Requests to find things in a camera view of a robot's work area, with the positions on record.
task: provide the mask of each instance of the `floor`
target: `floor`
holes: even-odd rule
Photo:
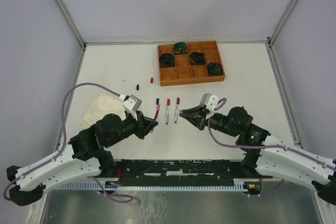
[[[264,182],[269,190],[278,182]],[[319,224],[312,193],[285,183],[273,195],[132,191],[136,200],[114,203],[94,191],[54,190],[40,224]]]

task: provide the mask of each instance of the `metal frame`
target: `metal frame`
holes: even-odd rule
[[[64,4],[64,2],[62,0],[54,0],[59,11],[61,12],[65,22],[68,24],[68,26],[70,27],[71,31],[73,32],[73,35],[76,37],[77,42],[79,43],[79,45],[84,48],[85,47],[85,42],[83,40],[83,38],[80,35],[80,32],[78,30],[78,28],[76,27],[73,18],[71,18],[71,15],[69,13],[68,8],[66,7],[66,5]]]
[[[274,45],[274,43],[279,38],[282,30],[284,29],[286,23],[288,22],[289,17],[293,13],[293,11],[294,11],[295,7],[298,5],[299,1],[300,0],[290,0],[289,1],[284,13],[282,14],[278,24],[276,25],[276,27],[274,29],[273,35],[268,40],[271,47]]]
[[[64,17],[66,23],[68,24],[68,26],[72,30],[74,36],[76,37],[79,45],[82,47],[81,58],[80,58],[78,70],[77,70],[77,73],[76,73],[76,77],[75,77],[75,80],[74,80],[74,85],[76,84],[78,76],[79,76],[79,71],[80,71],[82,61],[83,61],[83,56],[84,56],[84,53],[85,53],[86,46],[123,45],[123,44],[127,44],[127,45],[152,44],[152,43],[155,43],[155,42],[161,42],[163,44],[164,43],[167,43],[167,44],[171,43],[171,41],[160,41],[160,40],[157,40],[157,41],[138,41],[138,42],[119,41],[119,42],[88,42],[88,43],[86,43],[83,40],[83,38],[82,38],[82,36],[79,32],[79,29],[75,25],[75,23],[74,23],[74,21],[71,17],[71,14],[70,14],[69,10],[67,9],[66,5],[64,4],[64,2],[62,0],[54,0],[54,1],[57,5],[59,11],[61,12],[62,16]],[[275,42],[278,40],[281,32],[283,31],[286,23],[288,22],[291,14],[293,13],[295,7],[298,5],[299,1],[300,0],[290,0],[290,2],[288,3],[283,15],[281,16],[279,22],[277,23],[277,25],[275,27],[273,35],[268,39],[268,41],[267,40],[254,40],[254,41],[236,41],[236,40],[226,41],[226,40],[224,40],[223,41],[222,38],[219,38],[218,43],[231,43],[231,44],[232,43],[242,43],[242,44],[243,43],[265,43],[266,48],[267,48],[267,52],[268,52],[268,56],[269,56],[269,59],[270,59],[271,67],[273,69],[274,76],[275,76],[275,79],[276,79],[276,83],[277,83],[279,93],[280,93],[280,96],[281,96],[281,100],[282,100],[282,103],[283,103],[283,107],[285,108],[286,117],[287,117],[287,120],[288,120],[288,123],[289,123],[289,126],[290,126],[290,130],[292,132],[294,143],[296,145],[301,145],[301,147],[303,149],[306,149],[306,145],[305,145],[304,140],[302,138],[302,134],[301,134],[301,131],[300,131],[300,128],[299,128],[299,124],[298,124],[298,121],[296,119],[296,116],[295,116],[295,113],[294,113],[294,110],[293,110],[293,106],[292,106],[290,98],[289,98],[288,90],[287,90],[287,87],[286,87],[286,84],[285,84],[285,80],[284,80],[283,75],[281,73],[280,65],[279,65],[279,62],[278,62],[278,59],[277,59],[277,56],[276,56],[276,52],[275,52],[275,49],[274,49]],[[67,106],[66,113],[65,113],[66,117],[68,115],[68,111],[69,111],[69,108],[70,108],[71,101],[72,101],[72,96],[70,97],[69,102],[68,102],[68,106]],[[55,149],[57,148],[60,139],[61,139],[61,132],[60,132],[60,135],[58,136],[58,141],[55,145]],[[316,194],[315,194],[315,197],[316,197],[316,204],[317,204],[317,207],[320,210],[323,222],[324,223],[336,223],[336,214],[335,214],[335,212],[336,212],[335,209],[336,208],[331,206],[330,204],[327,204],[323,200],[321,200]],[[26,223],[39,223],[40,222],[45,202],[46,202],[46,195],[44,195],[41,200],[39,200],[38,202],[36,202],[36,203],[34,203],[30,206],[29,212],[28,212],[28,215],[27,215],[27,219],[26,219]]]

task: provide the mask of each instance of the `white table surface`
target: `white table surface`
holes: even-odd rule
[[[77,83],[95,82],[118,93],[134,94],[142,100],[143,113],[151,118],[156,99],[160,98],[162,110],[154,133],[144,140],[133,135],[109,148],[115,159],[243,159],[243,151],[214,143],[207,128],[199,131],[183,118],[174,123],[176,98],[181,98],[180,109],[188,109],[197,106],[204,93],[227,98],[220,113],[244,106],[254,124],[293,143],[265,45],[218,44],[218,49],[226,73],[223,82],[161,87],[157,45],[87,47]],[[81,118],[104,92],[89,86],[75,91],[66,123],[68,137],[83,130]],[[165,124],[167,98],[172,101],[169,125]],[[215,136],[223,143],[235,143],[233,137],[223,133],[215,132]]]

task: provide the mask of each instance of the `marker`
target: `marker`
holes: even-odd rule
[[[157,107],[160,105],[160,99],[159,98],[157,98],[156,99],[156,110],[157,110]]]
[[[178,97],[178,98],[177,98],[177,101],[176,101],[175,123],[177,123],[178,107],[179,107],[179,105],[180,105],[180,98]]]
[[[158,117],[159,117],[159,111],[160,111],[160,105],[156,106],[156,113],[155,113],[155,117],[154,117],[154,120],[158,120]]]
[[[170,99],[167,99],[167,114],[166,114],[166,125],[168,125],[169,120],[169,106],[170,106]]]

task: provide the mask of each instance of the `red wire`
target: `red wire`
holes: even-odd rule
[[[117,168],[116,170],[117,170],[118,173],[119,173],[119,177],[118,177],[118,182],[119,182],[119,184],[120,184],[120,175],[123,177],[122,184],[121,184],[121,186],[123,186],[123,185],[125,184],[125,176],[121,173],[120,168]]]

